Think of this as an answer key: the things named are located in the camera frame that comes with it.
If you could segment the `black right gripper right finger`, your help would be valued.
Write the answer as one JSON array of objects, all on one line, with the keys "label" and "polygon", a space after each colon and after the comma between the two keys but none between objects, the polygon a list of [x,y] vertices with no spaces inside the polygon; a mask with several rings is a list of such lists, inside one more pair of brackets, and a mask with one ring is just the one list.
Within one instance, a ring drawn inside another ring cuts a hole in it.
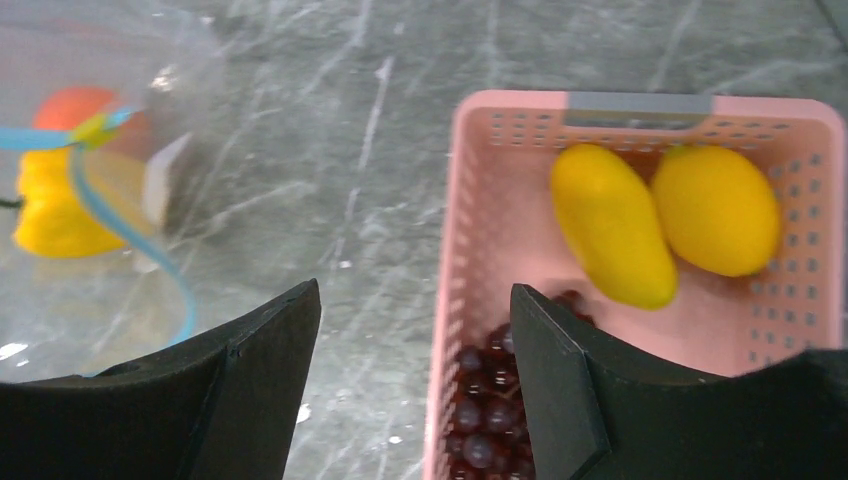
[{"label": "black right gripper right finger", "polygon": [[722,377],[630,345],[525,284],[510,318],[540,479],[843,479],[847,354]]}]

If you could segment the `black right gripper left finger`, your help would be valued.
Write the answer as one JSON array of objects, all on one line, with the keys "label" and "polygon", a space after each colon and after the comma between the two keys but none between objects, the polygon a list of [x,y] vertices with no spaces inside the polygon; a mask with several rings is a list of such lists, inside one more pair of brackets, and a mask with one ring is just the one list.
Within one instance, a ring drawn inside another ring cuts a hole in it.
[{"label": "black right gripper left finger", "polygon": [[279,479],[321,318],[316,280],[92,376],[1,387],[5,479]]}]

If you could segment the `yellow mango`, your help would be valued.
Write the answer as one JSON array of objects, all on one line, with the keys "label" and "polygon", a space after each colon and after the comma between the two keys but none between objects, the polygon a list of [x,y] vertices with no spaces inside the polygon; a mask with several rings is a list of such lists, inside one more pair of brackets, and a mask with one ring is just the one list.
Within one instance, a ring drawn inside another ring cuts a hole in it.
[{"label": "yellow mango", "polygon": [[667,150],[651,180],[665,236],[686,262],[726,277],[764,269],[781,235],[780,207],[766,176],[721,146]]},{"label": "yellow mango", "polygon": [[593,144],[566,148],[550,192],[565,242],[597,290],[643,310],[671,303],[675,261],[646,182],[621,156]]}]

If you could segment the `orange fruit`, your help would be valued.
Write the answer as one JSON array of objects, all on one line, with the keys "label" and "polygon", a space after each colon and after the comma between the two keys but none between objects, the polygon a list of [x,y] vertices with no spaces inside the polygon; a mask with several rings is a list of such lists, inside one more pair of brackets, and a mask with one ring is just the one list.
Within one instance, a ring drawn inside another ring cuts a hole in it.
[{"label": "orange fruit", "polygon": [[[118,94],[99,86],[72,86],[52,93],[32,117],[31,126],[45,130],[70,130],[99,112],[112,111],[119,104]],[[122,125],[107,150],[146,161],[153,153],[150,122],[137,113]]]}]

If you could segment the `clear zip top bag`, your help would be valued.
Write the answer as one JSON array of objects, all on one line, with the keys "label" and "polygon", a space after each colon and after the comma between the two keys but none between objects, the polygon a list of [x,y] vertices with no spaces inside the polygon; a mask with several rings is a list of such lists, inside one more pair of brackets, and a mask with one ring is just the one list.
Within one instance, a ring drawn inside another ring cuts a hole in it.
[{"label": "clear zip top bag", "polygon": [[[1,379],[93,376],[189,338],[195,297],[166,248],[178,172],[205,126],[223,55],[209,21],[161,1],[5,1],[1,5]],[[115,91],[119,104],[70,130],[31,126],[40,105],[72,86]],[[150,122],[141,208],[145,237],[89,185],[83,155],[104,148],[134,114]],[[28,151],[73,151],[78,199],[127,245],[46,258],[13,239]]]}]

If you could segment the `yellow bell pepper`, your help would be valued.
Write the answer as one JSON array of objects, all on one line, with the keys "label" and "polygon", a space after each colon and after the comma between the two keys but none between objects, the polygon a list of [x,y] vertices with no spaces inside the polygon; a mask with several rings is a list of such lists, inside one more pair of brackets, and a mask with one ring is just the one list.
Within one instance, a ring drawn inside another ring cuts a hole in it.
[{"label": "yellow bell pepper", "polygon": [[[28,253],[46,258],[82,258],[127,245],[101,225],[78,199],[69,177],[73,151],[28,151],[19,161],[17,190],[24,200],[13,239]],[[145,237],[155,225],[144,215],[141,196],[152,148],[141,143],[87,151],[87,181],[108,206]]]}]

